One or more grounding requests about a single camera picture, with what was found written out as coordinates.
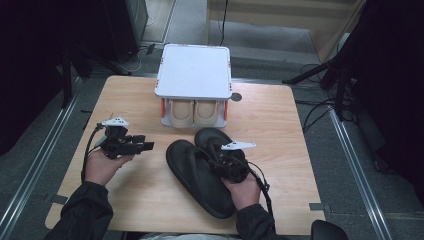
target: white lid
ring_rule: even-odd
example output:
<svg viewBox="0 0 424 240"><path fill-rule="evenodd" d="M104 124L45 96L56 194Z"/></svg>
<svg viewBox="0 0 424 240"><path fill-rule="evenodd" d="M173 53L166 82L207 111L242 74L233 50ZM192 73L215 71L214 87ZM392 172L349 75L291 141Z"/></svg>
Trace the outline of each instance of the white lid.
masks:
<svg viewBox="0 0 424 240"><path fill-rule="evenodd" d="M229 99L230 51L226 47L166 45L155 94L173 99Z"/></svg>

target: robotic hand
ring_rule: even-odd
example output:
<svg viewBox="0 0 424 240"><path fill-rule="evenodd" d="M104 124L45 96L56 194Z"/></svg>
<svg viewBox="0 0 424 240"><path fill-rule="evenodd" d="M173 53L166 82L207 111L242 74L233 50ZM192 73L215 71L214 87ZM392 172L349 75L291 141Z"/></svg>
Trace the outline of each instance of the robotic hand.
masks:
<svg viewBox="0 0 424 240"><path fill-rule="evenodd" d="M154 142L145 142L144 135L126 135L129 123L122 117L116 117L102 123L98 123L98 128L106 128L105 135L95 144L95 147L101 147L106 155L115 159L119 155L140 154L143 151L152 150Z"/></svg>

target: person's left hand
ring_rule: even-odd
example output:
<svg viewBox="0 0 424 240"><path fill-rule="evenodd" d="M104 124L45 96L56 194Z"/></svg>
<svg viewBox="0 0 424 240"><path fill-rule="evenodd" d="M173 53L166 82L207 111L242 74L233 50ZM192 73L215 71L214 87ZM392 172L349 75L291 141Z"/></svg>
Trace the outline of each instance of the person's left hand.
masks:
<svg viewBox="0 0 424 240"><path fill-rule="evenodd" d="M102 149L93 151L87 158L85 181L105 186L115 175L116 171L133 158L134 155L125 155L110 159L104 154Z"/></svg>

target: aluminum rail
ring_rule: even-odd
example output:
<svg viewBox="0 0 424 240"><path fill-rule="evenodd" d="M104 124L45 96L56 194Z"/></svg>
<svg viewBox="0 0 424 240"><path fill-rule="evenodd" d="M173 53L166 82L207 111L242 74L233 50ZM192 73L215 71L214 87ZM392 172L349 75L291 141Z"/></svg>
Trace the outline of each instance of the aluminum rail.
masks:
<svg viewBox="0 0 424 240"><path fill-rule="evenodd" d="M35 156L33 163L28 170L24 180L16 191L15 195L10 200L6 211L0 221L0 240L7 240L12 233L12 230L25 207L36 183L39 179L44 166L49 160L50 154L52 153L57 141L59 140L60 134L64 126L66 125L72 110L75 107L76 100L79 96L82 86L82 79L77 78L74 84L74 95L68 106L63 108L50 129L46 139L44 140L40 150Z"/></svg>

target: shoe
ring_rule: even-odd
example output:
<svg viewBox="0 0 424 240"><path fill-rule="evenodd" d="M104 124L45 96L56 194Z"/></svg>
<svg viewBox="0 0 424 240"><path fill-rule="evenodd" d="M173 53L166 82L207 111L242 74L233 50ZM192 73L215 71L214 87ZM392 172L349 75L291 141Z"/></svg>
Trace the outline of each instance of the shoe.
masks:
<svg viewBox="0 0 424 240"><path fill-rule="evenodd" d="M209 167L210 157L186 140L177 140L166 150L169 168L190 195L212 216L231 217L235 207L231 193Z"/></svg>
<svg viewBox="0 0 424 240"><path fill-rule="evenodd" d="M171 99L169 119L174 128L188 128L193 125L193 100Z"/></svg>
<svg viewBox="0 0 424 240"><path fill-rule="evenodd" d="M218 121L218 102L197 100L194 105L194 123L199 127L213 127Z"/></svg>
<svg viewBox="0 0 424 240"><path fill-rule="evenodd" d="M222 145L233 142L224 132L216 128L203 128L194 136L194 142L211 157L210 165L215 174L237 183L249 174L248 163L241 149L221 149Z"/></svg>

